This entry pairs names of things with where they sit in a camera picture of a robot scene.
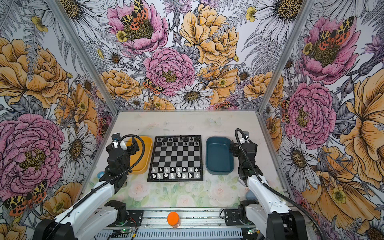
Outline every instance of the black cable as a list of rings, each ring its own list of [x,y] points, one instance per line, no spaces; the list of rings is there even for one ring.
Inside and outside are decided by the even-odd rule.
[[[142,145],[142,152],[141,152],[141,155],[140,157],[138,158],[138,160],[131,166],[129,167],[127,170],[125,170],[124,172],[120,173],[119,175],[115,176],[114,178],[106,181],[105,183],[101,184],[100,186],[92,189],[87,195],[85,195],[82,199],[78,200],[77,203],[75,205],[73,205],[71,211],[69,213],[67,213],[58,223],[57,225],[53,228],[53,230],[48,234],[48,237],[46,237],[45,240],[48,240],[49,236],[51,236],[51,234],[53,233],[53,231],[56,229],[56,227],[59,225],[59,223],[61,221],[63,221],[66,217],[70,216],[70,214],[72,213],[72,211],[77,208],[78,206],[80,206],[85,200],[87,200],[92,194],[94,194],[95,192],[97,192],[99,189],[101,189],[102,187],[104,187],[105,185],[107,185],[108,183],[116,180],[117,178],[123,176],[124,174],[127,174],[132,168],[134,168],[139,162],[140,160],[143,158],[144,156],[144,151],[145,151],[145,145],[144,145],[144,141],[143,139],[141,139],[141,137],[135,135],[135,134],[127,134],[127,135],[124,135],[122,136],[118,141],[121,142],[124,138],[127,138],[127,137],[132,137],[132,139],[135,137],[137,139],[140,140],[141,142],[141,145]]]
[[[236,141],[237,143],[239,144],[239,148],[241,149],[241,151],[243,152],[243,155],[245,156],[245,159],[247,160],[248,164],[251,166],[252,168],[252,171],[255,173],[257,179],[260,181],[260,182],[263,182],[262,179],[260,178],[260,176],[256,173],[256,169],[255,169],[255,166],[251,163],[251,160],[249,160],[248,158],[248,155],[247,153],[245,152],[245,150],[243,149],[243,147],[241,146],[241,143],[240,143],[240,140],[239,140],[239,136],[238,136],[238,132],[240,132],[243,136],[244,139],[248,139],[248,137],[245,136],[244,132],[240,129],[240,128],[237,128],[235,130],[235,137],[236,137]],[[295,201],[291,200],[290,198],[284,196],[283,194],[279,193],[278,191],[276,191],[275,189],[271,188],[268,184],[266,183],[263,183],[263,186],[265,188],[267,188],[269,191],[271,191],[272,193],[274,193],[275,195],[277,195],[278,197],[284,199],[285,201],[289,202],[290,204],[292,204],[293,206],[295,206],[297,209],[299,209],[300,211],[302,211],[309,219],[310,221],[313,223],[313,225],[316,227],[317,231],[319,232],[319,235],[320,235],[320,238],[321,240],[326,240],[326,237],[324,236],[324,233],[323,231],[321,230],[319,224],[316,222],[316,220],[311,216],[311,214],[309,212],[307,212],[302,206],[300,206],[299,204],[297,204]]]

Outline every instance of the daisy center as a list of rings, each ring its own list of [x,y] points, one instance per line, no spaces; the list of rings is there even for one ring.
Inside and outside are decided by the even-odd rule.
[[[303,0],[281,0],[277,13],[283,18],[295,18],[299,13]]]
[[[92,84],[90,82],[85,82],[84,83],[84,87],[85,89],[87,89],[88,91],[90,91],[92,89]]]
[[[299,123],[300,127],[305,127],[308,123],[308,112],[304,112],[303,107],[299,109],[299,116],[296,118],[296,121]]]
[[[116,55],[116,54],[112,55],[112,62],[119,63],[120,62],[119,55]]]
[[[63,5],[65,12],[70,18],[75,18],[79,16],[79,6],[74,0],[60,0],[61,5]]]
[[[149,23],[148,19],[143,20],[143,23],[140,24],[139,29],[132,30],[131,28],[124,28],[124,31],[126,33],[125,37],[127,37],[128,41],[140,39],[140,38],[148,38],[151,39],[153,34],[153,27]]]
[[[71,147],[70,154],[72,159],[77,159],[81,155],[81,151],[83,149],[83,145],[81,144],[81,141],[76,139]]]
[[[293,158],[293,162],[298,167],[304,167],[305,166],[305,158],[301,152],[294,150],[292,153],[292,158]]]
[[[239,77],[240,77],[240,80],[243,81],[243,80],[246,80],[248,78],[248,74],[247,73],[241,73]]]
[[[199,94],[197,92],[190,92],[190,93],[187,93],[185,95],[185,99],[187,101],[194,101],[194,100],[197,100],[197,98],[199,97]]]
[[[166,78],[167,83],[173,83],[176,81],[176,74],[174,74],[171,70],[168,72],[163,71],[162,75]]]
[[[46,155],[41,150],[36,148],[33,151],[28,151],[24,153],[25,161],[19,163],[21,168],[27,169],[29,167],[34,167],[35,169],[40,169],[42,164],[45,162]]]
[[[370,226],[366,233],[367,233],[369,239],[384,240],[383,233],[375,227]]]

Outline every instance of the yellow tray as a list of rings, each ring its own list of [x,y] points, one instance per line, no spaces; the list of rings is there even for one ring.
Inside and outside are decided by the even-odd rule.
[[[144,152],[143,158],[140,160],[140,162],[132,169],[131,174],[143,174],[143,173],[145,173],[147,168],[148,168],[150,156],[152,153],[152,138],[143,137],[143,136],[139,136],[139,137],[141,137],[141,139],[143,139],[143,141],[144,141],[145,152]],[[136,138],[135,138],[135,140],[137,141],[137,144],[139,145],[140,150],[137,151],[135,155],[131,156],[131,166],[139,159],[141,152],[142,152],[142,145],[141,145],[140,140],[138,140]],[[130,145],[130,142],[132,142],[132,138],[128,140],[127,145]]]

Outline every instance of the table surface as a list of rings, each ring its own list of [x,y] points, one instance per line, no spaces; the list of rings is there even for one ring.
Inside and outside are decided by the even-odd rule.
[[[222,136],[235,140],[235,129],[250,133],[258,144],[256,164],[264,173],[269,185],[282,191],[281,182],[269,154],[255,112],[250,111],[151,111],[120,112],[112,133],[121,136],[136,134],[153,140],[159,135],[201,135],[204,181],[198,182],[147,182],[148,169],[140,175],[128,175],[127,186],[111,199],[122,201],[128,208],[164,207],[236,207],[245,200],[248,191],[238,179],[238,159],[228,175],[212,175],[205,167],[205,143],[209,137]],[[107,166],[108,153],[98,160],[85,191],[98,182],[98,176]]]

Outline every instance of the gray leaf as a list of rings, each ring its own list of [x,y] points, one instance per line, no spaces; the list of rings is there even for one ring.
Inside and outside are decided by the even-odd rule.
[[[9,99],[11,99],[12,97],[9,97],[9,96],[6,96],[5,97],[5,101],[6,103],[8,104],[9,102]],[[29,113],[29,105],[28,105],[28,100],[22,96],[20,98],[20,101],[14,103],[14,104],[11,104],[9,105],[13,110],[19,112],[19,113]]]
[[[351,119],[355,116],[354,113],[351,113],[348,110],[346,102],[350,102],[350,103],[354,104],[355,99],[349,99],[341,105],[341,107],[339,108],[339,110],[337,111],[337,114],[336,114],[336,118],[338,120],[348,120],[348,119]]]

